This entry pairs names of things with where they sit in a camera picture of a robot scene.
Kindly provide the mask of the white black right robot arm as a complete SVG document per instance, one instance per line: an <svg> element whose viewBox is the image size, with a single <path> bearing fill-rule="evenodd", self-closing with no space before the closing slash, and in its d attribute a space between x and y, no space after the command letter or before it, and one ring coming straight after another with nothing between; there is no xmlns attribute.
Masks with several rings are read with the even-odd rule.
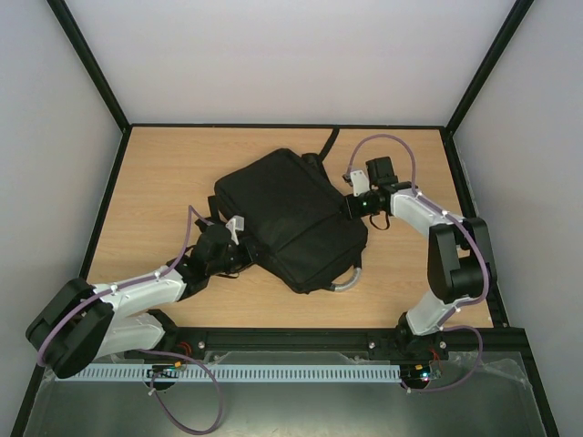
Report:
<svg viewBox="0 0 583 437"><path fill-rule="evenodd" d="M365 171L348 168L343 179L353 188L345 197L350 219L384 213L400 219L428 241L429 291L399 319L395 342L410 357L429 345L429 336L464 306L486 298L496 280L487 224L441 208L413 181L401 182L388 157L366 162Z"/></svg>

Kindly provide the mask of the black student backpack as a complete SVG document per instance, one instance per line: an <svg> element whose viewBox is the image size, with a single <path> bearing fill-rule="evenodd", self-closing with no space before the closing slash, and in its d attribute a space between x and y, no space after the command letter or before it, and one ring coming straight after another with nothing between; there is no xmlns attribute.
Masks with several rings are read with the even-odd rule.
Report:
<svg viewBox="0 0 583 437"><path fill-rule="evenodd" d="M344 196L332 185L323 161L339 130L334 128L318 153L298 155L278 148L214 185L209 198L211 225L225 226L234 215L264 252L256 264L292 291L341 292L362 275L368 229L348 219Z"/></svg>

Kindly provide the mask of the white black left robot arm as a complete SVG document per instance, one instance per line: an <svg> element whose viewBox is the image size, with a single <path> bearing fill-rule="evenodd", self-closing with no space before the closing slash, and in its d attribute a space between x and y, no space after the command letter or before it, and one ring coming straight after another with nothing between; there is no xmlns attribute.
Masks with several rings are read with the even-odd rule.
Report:
<svg viewBox="0 0 583 437"><path fill-rule="evenodd" d="M121 282L69 280L26 330L37 363L64 379L97 358L154 350L174 325L158 306L186 300L213 276L235 277L259 256L256 239L211 225L197 243L154 271Z"/></svg>

